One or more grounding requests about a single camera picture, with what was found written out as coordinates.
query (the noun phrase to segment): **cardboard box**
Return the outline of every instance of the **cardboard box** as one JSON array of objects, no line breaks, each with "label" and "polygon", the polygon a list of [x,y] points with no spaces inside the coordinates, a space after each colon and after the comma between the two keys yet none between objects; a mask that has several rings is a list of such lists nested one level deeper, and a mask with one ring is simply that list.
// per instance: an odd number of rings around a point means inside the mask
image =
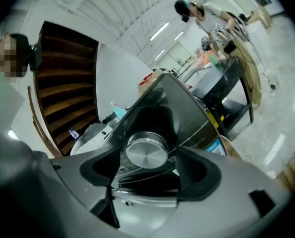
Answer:
[{"label": "cardboard box", "polygon": [[272,18],[270,14],[268,14],[267,10],[263,6],[260,6],[253,12],[247,23],[250,24],[257,20],[262,22],[265,29],[269,28],[272,24]]},{"label": "cardboard box", "polygon": [[295,155],[275,180],[286,187],[291,193],[295,191]]},{"label": "cardboard box", "polygon": [[224,138],[221,138],[222,143],[227,151],[227,155],[236,159],[242,159],[236,149]]},{"label": "cardboard box", "polygon": [[162,74],[161,70],[155,70],[153,73],[150,73],[146,77],[143,78],[142,82],[138,84],[138,92],[142,95],[154,82],[155,80]]}]

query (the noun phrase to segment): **metal cylinder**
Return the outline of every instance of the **metal cylinder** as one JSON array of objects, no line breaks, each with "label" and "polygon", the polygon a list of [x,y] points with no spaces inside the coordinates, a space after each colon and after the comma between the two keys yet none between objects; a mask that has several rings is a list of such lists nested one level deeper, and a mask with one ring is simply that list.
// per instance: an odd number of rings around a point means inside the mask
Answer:
[{"label": "metal cylinder", "polygon": [[137,132],[128,141],[126,155],[141,168],[155,169],[166,162],[168,145],[166,140],[156,133]]}]

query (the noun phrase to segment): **floor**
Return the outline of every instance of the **floor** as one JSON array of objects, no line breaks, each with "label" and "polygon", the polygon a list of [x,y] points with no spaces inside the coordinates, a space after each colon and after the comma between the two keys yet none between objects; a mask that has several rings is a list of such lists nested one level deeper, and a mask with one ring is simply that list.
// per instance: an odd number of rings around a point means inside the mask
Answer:
[{"label": "floor", "polygon": [[[295,26],[289,18],[278,16],[268,29],[271,41],[269,77],[279,88],[272,90],[263,66],[258,64],[262,80],[262,103],[254,110],[254,123],[246,114],[230,132],[233,146],[247,161],[276,176],[295,152]],[[240,95],[242,89],[234,88]]]}]

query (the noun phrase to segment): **wooden board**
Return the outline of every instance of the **wooden board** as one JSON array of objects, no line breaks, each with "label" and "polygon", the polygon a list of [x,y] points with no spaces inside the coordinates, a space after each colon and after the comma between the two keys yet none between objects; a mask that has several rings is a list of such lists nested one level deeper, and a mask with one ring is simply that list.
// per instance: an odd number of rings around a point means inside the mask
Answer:
[{"label": "wooden board", "polygon": [[[90,115],[90,116],[86,117],[85,119],[83,119],[83,120],[77,122],[76,124],[72,125],[71,129],[73,129],[73,130],[77,131],[77,133],[79,133],[79,130],[85,128],[87,125],[92,124],[95,121],[95,119],[96,119],[96,116]],[[56,141],[57,144],[61,144],[63,141],[65,141],[70,136],[71,135],[70,135],[69,129],[67,129],[65,132],[58,135],[55,138],[55,141]]]},{"label": "wooden board", "polygon": [[89,101],[92,99],[94,99],[93,95],[82,95],[82,96],[74,97],[74,98],[67,99],[67,100],[64,100],[61,102],[57,102],[57,103],[52,104],[48,107],[45,107],[44,108],[44,115],[49,116],[49,115],[51,115],[55,112],[58,112],[60,110],[69,108],[69,107],[76,105],[78,103],[82,103],[82,102]]},{"label": "wooden board", "polygon": [[41,42],[43,51],[74,54],[89,59],[94,55],[94,48],[53,36],[43,36]]},{"label": "wooden board", "polygon": [[59,39],[72,41],[90,48],[94,48],[98,45],[96,40],[93,40],[88,36],[47,21],[45,21],[43,24],[42,33],[43,36],[52,36]]},{"label": "wooden board", "polygon": [[92,59],[84,58],[81,56],[66,54],[60,52],[42,52],[42,64],[48,68],[79,68],[79,69],[91,69],[94,61]]},{"label": "wooden board", "polygon": [[93,76],[94,72],[81,69],[41,69],[38,71],[38,79],[52,77]]},{"label": "wooden board", "polygon": [[67,156],[73,148],[75,141],[72,139],[70,140],[63,148],[62,153],[64,156]]},{"label": "wooden board", "polygon": [[49,124],[49,129],[50,131],[54,131],[58,128],[60,128],[61,126],[65,125],[66,123],[75,120],[76,118],[78,118],[79,116],[82,116],[92,110],[95,110],[95,106],[94,104],[91,104],[89,106],[86,106],[84,108],[81,108],[79,110],[76,110],[74,112],[71,112],[67,115],[65,115],[64,117],[52,122]]},{"label": "wooden board", "polygon": [[60,85],[45,88],[39,91],[40,98],[49,97],[51,95],[59,94],[59,93],[69,93],[69,92],[76,92],[83,89],[94,88],[94,84],[91,83],[74,83],[74,84],[67,84],[67,85]]}]

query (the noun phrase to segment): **blue sticker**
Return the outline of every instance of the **blue sticker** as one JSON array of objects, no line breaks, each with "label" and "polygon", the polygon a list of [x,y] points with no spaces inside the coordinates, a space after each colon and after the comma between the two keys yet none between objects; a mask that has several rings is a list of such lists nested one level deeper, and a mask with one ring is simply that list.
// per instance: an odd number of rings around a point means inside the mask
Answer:
[{"label": "blue sticker", "polygon": [[206,149],[206,151],[217,153],[220,155],[227,155],[226,152],[224,151],[224,148],[221,144],[220,139],[218,139],[218,138],[211,145],[209,145],[209,147]]}]

